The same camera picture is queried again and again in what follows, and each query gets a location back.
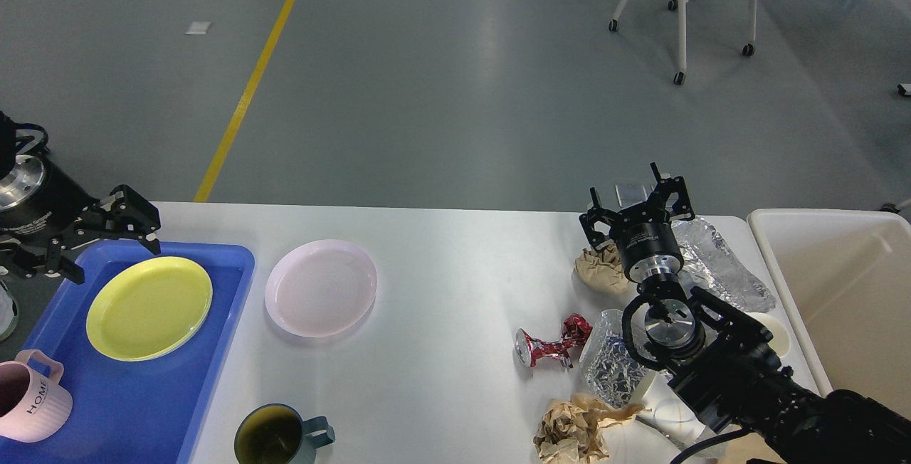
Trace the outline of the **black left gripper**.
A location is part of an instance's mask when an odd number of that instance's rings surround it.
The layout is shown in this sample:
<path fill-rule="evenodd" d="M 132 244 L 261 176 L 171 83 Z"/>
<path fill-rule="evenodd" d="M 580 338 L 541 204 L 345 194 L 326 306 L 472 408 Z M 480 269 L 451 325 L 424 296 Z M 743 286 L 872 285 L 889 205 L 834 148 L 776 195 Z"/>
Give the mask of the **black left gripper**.
<path fill-rule="evenodd" d="M 49 159 L 16 156 L 1 185 L 2 275 L 29 279 L 60 276 L 76 285 L 85 272 L 66 251 L 101 240 L 136 241 L 154 255 L 162 253 L 156 232 L 159 210 L 128 185 L 98 199 Z M 58 236 L 68 228 L 68 242 Z M 20 241 L 46 241 L 26 246 Z"/>

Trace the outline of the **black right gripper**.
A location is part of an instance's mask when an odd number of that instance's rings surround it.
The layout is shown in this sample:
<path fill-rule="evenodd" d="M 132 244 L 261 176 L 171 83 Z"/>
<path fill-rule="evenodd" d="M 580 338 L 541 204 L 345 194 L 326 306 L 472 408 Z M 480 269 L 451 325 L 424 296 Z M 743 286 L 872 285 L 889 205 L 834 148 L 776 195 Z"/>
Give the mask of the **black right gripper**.
<path fill-rule="evenodd" d="M 590 249 L 602 251 L 613 243 L 623 273 L 632 283 L 643 283 L 652 275 L 677 275 L 683 269 L 683 254 L 671 223 L 696 218 L 683 176 L 663 176 L 656 162 L 649 165 L 656 184 L 637 208 L 638 223 L 626 225 L 623 209 L 603 207 L 595 187 L 589 188 L 588 211 L 579 215 Z"/>

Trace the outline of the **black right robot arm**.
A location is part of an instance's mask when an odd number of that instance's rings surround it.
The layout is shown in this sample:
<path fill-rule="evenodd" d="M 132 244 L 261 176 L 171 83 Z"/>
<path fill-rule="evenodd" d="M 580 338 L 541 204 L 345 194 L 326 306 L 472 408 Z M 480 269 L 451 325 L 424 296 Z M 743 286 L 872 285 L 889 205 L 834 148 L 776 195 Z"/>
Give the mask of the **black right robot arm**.
<path fill-rule="evenodd" d="M 664 178 L 644 201 L 619 211 L 591 205 L 579 217 L 590 247 L 618 251 L 637 287 L 621 318 L 629 356 L 671 374 L 670 388 L 715 432 L 681 451 L 686 461 L 705 447 L 755 433 L 787 463 L 907 463 L 909 421 L 871 397 L 839 389 L 819 396 L 793 380 L 772 351 L 772 332 L 706 289 L 683 287 L 685 263 L 673 221 L 695 218 L 683 176 Z"/>

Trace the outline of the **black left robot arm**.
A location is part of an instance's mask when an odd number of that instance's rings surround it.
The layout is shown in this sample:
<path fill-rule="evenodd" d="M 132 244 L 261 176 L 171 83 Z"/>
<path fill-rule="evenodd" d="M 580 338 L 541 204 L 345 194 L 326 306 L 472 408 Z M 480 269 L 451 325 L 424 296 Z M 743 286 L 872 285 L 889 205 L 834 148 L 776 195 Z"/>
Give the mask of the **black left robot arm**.
<path fill-rule="evenodd" d="M 137 241 L 162 253 L 159 211 L 128 185 L 89 195 L 49 157 L 48 131 L 3 114 L 1 155 L 2 273 L 60 276 L 81 285 L 84 270 L 66 253 L 103 240 Z"/>

